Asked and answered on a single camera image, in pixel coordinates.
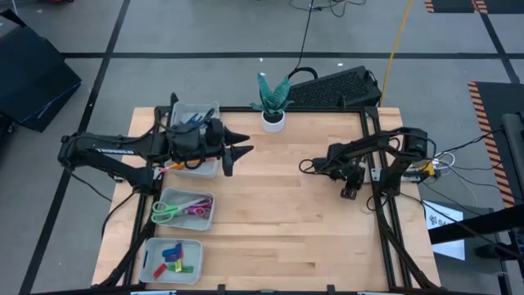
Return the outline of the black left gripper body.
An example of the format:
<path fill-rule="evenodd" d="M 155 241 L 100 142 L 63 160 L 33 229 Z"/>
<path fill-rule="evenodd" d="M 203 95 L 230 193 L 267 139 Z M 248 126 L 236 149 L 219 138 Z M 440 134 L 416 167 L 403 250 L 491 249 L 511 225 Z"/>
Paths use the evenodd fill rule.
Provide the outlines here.
<path fill-rule="evenodd" d="M 180 124 L 165 132 L 174 162 L 204 161 L 224 156 L 224 126 L 220 120 L 200 125 Z"/>

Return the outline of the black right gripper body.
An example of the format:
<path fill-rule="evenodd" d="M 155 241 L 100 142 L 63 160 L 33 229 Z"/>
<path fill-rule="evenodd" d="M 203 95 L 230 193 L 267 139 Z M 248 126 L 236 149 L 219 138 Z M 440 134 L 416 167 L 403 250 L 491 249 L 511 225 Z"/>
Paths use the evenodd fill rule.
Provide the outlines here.
<path fill-rule="evenodd" d="M 341 158 L 327 169 L 332 180 L 344 180 L 345 188 L 361 188 L 365 176 L 365 160 L 362 157 Z"/>

